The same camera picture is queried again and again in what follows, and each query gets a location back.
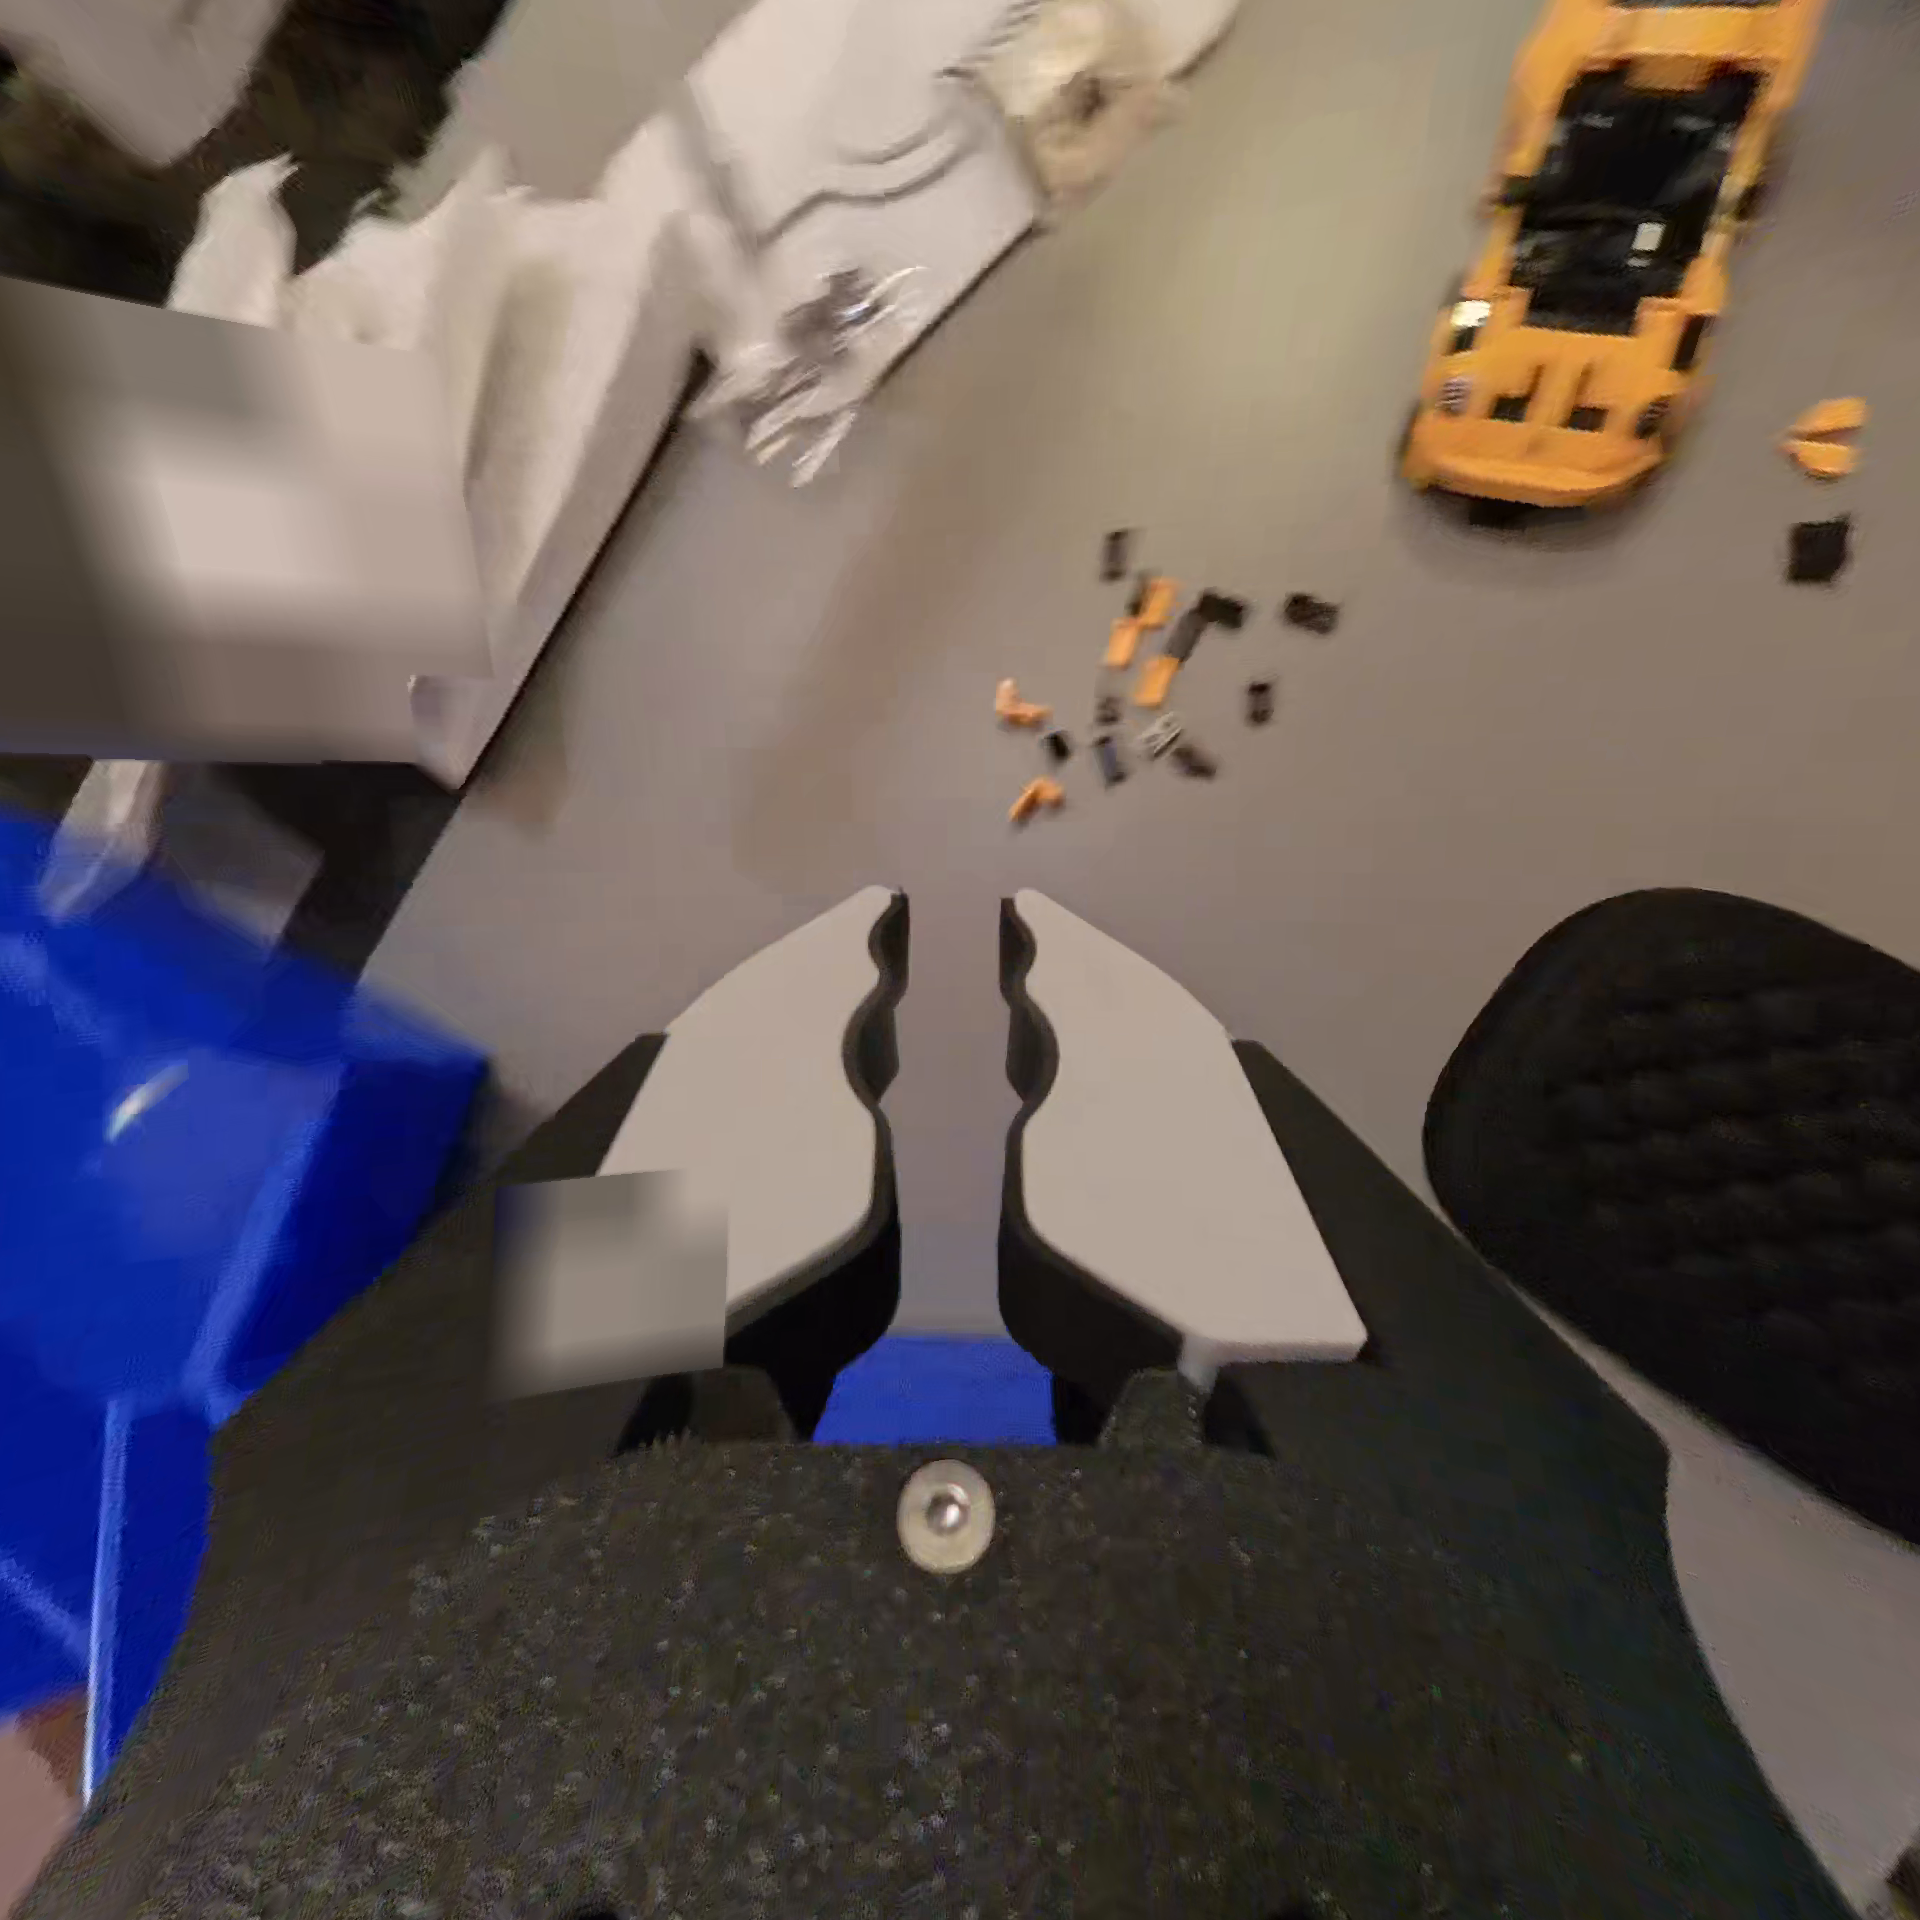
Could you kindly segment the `pile of small lego parts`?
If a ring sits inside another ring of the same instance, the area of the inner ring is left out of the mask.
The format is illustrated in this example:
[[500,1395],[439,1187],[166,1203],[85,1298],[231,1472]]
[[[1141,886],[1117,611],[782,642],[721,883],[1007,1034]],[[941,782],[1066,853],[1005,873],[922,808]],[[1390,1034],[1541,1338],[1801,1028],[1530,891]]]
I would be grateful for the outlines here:
[[1113,606],[1095,650],[1084,725],[1075,728],[1059,704],[1038,700],[1017,677],[1001,677],[991,689],[996,732],[1025,738],[1034,762],[1005,808],[1015,832],[1066,809],[1068,774],[1079,762],[1105,792],[1126,784],[1135,763],[1167,763],[1193,782],[1219,773],[1219,758],[1173,698],[1207,641],[1253,628],[1255,602],[1213,586],[1186,589],[1164,568],[1143,564],[1133,526],[1102,532],[1095,584]]

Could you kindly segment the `black round mesh pad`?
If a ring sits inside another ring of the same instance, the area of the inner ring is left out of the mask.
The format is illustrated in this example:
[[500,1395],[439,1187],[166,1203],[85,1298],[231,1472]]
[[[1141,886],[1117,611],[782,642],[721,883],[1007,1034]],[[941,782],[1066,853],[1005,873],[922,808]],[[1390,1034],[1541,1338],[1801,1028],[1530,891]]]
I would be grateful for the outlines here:
[[1585,906],[1439,1070],[1423,1173],[1532,1301],[1916,1546],[1916,968],[1745,896]]

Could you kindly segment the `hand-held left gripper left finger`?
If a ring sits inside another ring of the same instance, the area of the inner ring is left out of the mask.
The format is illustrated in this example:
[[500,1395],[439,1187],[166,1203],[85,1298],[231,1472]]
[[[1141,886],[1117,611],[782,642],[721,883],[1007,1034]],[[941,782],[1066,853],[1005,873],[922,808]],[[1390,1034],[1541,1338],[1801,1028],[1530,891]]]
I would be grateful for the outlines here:
[[724,1227],[714,1363],[765,1376],[796,1436],[900,1305],[906,891],[869,884],[726,971],[663,1034],[603,1173],[674,1173]]

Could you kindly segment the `orange lego car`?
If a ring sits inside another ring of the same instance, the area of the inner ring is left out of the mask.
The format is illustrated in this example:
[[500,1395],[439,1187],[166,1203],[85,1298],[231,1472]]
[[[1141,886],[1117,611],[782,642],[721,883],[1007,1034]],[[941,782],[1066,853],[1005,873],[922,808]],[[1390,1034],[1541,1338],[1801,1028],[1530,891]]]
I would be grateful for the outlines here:
[[1554,2],[1513,61],[1478,241],[1398,445],[1414,489],[1587,512],[1670,458],[1822,2]]

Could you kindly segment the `stack of white paper bags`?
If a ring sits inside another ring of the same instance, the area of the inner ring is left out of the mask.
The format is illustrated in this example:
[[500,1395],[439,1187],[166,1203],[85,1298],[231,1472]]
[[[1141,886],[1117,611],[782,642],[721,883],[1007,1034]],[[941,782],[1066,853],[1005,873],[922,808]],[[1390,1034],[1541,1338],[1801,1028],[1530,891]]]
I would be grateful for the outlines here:
[[201,196],[164,307],[435,360],[492,662],[414,683],[412,756],[457,792],[683,405],[698,328],[682,145],[666,118],[642,123],[583,198],[545,198],[481,152],[429,210],[364,212],[302,272],[281,202],[292,171],[261,160]]

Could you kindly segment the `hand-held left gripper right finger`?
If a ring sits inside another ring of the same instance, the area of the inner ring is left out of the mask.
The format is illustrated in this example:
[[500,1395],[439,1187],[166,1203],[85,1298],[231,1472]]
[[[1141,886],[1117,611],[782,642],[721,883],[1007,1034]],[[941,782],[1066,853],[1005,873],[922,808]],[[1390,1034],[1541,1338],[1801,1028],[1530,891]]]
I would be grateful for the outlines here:
[[1244,1376],[1354,1376],[1369,1328],[1233,1032],[1034,886],[998,901],[998,990],[996,1305],[1055,1436],[1092,1443],[1141,1376],[1202,1406]]

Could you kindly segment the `clear plastic parts bag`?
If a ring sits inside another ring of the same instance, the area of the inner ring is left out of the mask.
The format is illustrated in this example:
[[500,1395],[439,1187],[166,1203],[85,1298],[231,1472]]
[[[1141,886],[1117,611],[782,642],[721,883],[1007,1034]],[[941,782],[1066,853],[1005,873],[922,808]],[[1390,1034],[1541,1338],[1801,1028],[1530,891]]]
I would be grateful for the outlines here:
[[847,441],[866,398],[919,338],[922,268],[844,268],[759,331],[735,331],[711,362],[690,405],[756,467],[777,467],[802,489]]

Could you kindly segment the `blue plastic bin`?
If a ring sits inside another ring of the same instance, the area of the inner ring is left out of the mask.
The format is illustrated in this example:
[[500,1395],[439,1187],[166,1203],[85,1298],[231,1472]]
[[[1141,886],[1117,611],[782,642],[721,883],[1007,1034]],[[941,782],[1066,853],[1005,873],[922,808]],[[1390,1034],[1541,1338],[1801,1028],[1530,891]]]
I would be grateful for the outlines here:
[[[354,1378],[404,1430],[429,1357],[484,1396],[497,1203],[447,1203],[481,1052],[155,875],[55,918],[55,838],[4,809],[4,1716],[83,1693],[94,1794],[185,1628],[213,1440],[332,1331],[374,1334]],[[499,1182],[629,1178],[602,1164],[663,1035]]]

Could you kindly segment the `white book stand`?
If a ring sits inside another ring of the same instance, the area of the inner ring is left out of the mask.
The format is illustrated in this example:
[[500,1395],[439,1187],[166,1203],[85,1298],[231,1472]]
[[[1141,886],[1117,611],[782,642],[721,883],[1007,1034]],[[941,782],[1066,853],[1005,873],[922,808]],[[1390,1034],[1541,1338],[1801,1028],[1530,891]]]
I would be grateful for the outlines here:
[[807,300],[865,297],[882,368],[1039,226],[985,83],[1028,5],[610,5],[622,76],[678,165],[702,348],[772,357]]

